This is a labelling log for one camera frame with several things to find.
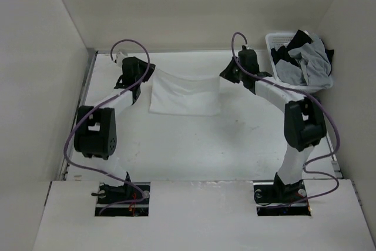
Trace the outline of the white tank top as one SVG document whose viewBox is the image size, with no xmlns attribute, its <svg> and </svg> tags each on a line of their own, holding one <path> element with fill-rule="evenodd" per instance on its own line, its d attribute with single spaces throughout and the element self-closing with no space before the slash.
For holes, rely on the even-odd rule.
<svg viewBox="0 0 376 251">
<path fill-rule="evenodd" d="M 215 116 L 220 113 L 218 76 L 153 74 L 149 112 L 161 115 Z"/>
</svg>

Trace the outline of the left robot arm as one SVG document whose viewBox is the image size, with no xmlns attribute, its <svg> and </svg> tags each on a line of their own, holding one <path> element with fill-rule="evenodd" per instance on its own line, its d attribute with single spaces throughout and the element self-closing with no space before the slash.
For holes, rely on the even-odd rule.
<svg viewBox="0 0 376 251">
<path fill-rule="evenodd" d="M 113 91 L 94 105 L 79 108 L 76 123 L 80 127 L 75 131 L 73 146 L 83 157 L 93 160 L 92 168 L 130 181 L 115 154 L 118 145 L 116 120 L 120 113 L 136 103 L 141 84 L 150 79 L 156 65 L 125 55 L 121 55 L 116 63 L 122 73 Z"/>
</svg>

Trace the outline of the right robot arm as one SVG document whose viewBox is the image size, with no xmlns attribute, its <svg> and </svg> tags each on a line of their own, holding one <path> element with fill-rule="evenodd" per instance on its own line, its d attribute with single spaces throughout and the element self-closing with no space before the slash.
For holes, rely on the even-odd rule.
<svg viewBox="0 0 376 251">
<path fill-rule="evenodd" d="M 321 109 L 306 95 L 289 91 L 269 73 L 261 72 L 256 52 L 244 45 L 220 77 L 231 83 L 242 83 L 250 92 L 282 111 L 286 153 L 273 185 L 262 189 L 261 194 L 273 193 L 277 200 L 287 201 L 301 189 L 304 164 L 327 133 Z"/>
</svg>

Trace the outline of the grey folded tank top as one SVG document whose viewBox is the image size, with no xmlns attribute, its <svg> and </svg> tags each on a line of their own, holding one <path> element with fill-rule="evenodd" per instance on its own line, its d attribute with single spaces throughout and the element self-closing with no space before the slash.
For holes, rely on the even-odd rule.
<svg viewBox="0 0 376 251">
<path fill-rule="evenodd" d="M 276 64 L 276 71 L 279 79 L 284 83 L 294 86 L 306 86 L 302 70 L 293 64 L 279 60 Z"/>
</svg>

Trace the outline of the black tank top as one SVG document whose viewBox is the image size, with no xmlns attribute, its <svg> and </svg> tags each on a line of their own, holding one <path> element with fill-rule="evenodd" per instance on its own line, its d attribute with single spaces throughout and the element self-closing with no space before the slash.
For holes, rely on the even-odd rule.
<svg viewBox="0 0 376 251">
<path fill-rule="evenodd" d="M 287 61 L 294 66 L 298 67 L 298 64 L 295 59 L 291 58 L 288 54 L 288 51 L 294 49 L 294 48 L 299 48 L 305 43 L 311 43 L 312 39 L 310 37 L 311 34 L 308 34 L 302 30 L 298 30 L 293 37 L 291 38 L 290 41 L 287 43 L 283 44 L 279 48 L 272 48 L 270 53 L 272 57 L 272 61 L 274 63 L 274 67 L 276 68 L 276 64 L 278 63 L 279 60 L 284 60 Z M 331 67 L 333 69 L 333 56 L 334 56 L 334 50 L 333 49 L 327 49 L 325 43 L 323 42 L 324 47 L 325 47 L 325 52 L 326 55 L 330 61 Z"/>
</svg>

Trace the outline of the white plastic laundry basket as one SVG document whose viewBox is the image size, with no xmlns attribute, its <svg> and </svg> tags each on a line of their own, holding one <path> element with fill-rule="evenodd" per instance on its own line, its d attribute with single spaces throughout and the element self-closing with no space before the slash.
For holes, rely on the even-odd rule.
<svg viewBox="0 0 376 251">
<path fill-rule="evenodd" d="M 276 80 L 307 93 L 330 89 L 334 50 L 314 33 L 298 30 L 265 37 Z"/>
</svg>

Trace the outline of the metal table edge rail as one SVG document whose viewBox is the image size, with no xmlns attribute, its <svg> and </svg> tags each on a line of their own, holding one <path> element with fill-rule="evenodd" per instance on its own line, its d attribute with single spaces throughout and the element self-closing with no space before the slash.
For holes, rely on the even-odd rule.
<svg viewBox="0 0 376 251">
<path fill-rule="evenodd" d="M 76 125 L 76 118 L 77 118 L 77 115 L 78 115 L 79 107 L 82 106 L 86 101 L 86 97 L 88 95 L 88 89 L 89 89 L 89 85 L 90 85 L 90 80 L 92 78 L 94 65 L 95 65 L 95 62 L 96 62 L 97 55 L 98 55 L 98 51 L 95 48 L 87 48 L 86 51 L 88 53 L 88 60 L 87 60 L 87 63 L 86 63 L 86 69 L 85 69 L 85 73 L 84 73 L 84 76 L 83 76 L 82 86 L 81 86 L 81 89 L 80 89 L 80 94 L 79 94 L 79 97 L 78 97 L 78 102 L 77 102 L 77 105 L 76 105 L 75 114 L 74 114 L 74 117 L 73 117 L 73 123 L 72 123 L 71 129 L 70 129 L 70 132 L 68 133 L 68 135 L 71 134 L 71 131 L 73 130 L 73 128 Z M 65 180 L 66 179 L 65 175 L 66 175 L 68 168 L 69 168 L 69 162 L 66 160 L 66 156 L 67 157 L 72 156 L 73 138 L 71 138 L 68 143 L 66 143 L 67 141 L 68 141 L 68 139 L 66 139 L 66 141 L 64 142 L 64 145 L 63 145 L 63 156 L 62 156 L 62 161 L 61 161 L 59 173 L 58 173 L 58 176 L 57 176 L 57 180 Z"/>
</svg>

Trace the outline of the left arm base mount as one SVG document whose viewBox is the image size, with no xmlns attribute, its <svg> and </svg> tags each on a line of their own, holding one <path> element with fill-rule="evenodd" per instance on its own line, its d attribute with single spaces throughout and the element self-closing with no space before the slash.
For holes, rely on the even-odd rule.
<svg viewBox="0 0 376 251">
<path fill-rule="evenodd" d="M 149 215 L 150 182 L 135 183 L 145 198 L 138 202 L 143 195 L 129 185 L 110 186 L 100 183 L 97 192 L 91 195 L 96 198 L 96 217 L 147 217 Z"/>
</svg>

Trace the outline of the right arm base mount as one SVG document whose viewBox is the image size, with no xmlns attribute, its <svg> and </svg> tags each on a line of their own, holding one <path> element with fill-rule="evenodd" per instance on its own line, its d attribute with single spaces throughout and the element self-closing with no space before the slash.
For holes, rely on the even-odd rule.
<svg viewBox="0 0 376 251">
<path fill-rule="evenodd" d="M 258 216 L 311 216 L 308 200 L 295 203 L 307 196 L 302 180 L 289 186 L 256 182 L 253 188 Z"/>
</svg>

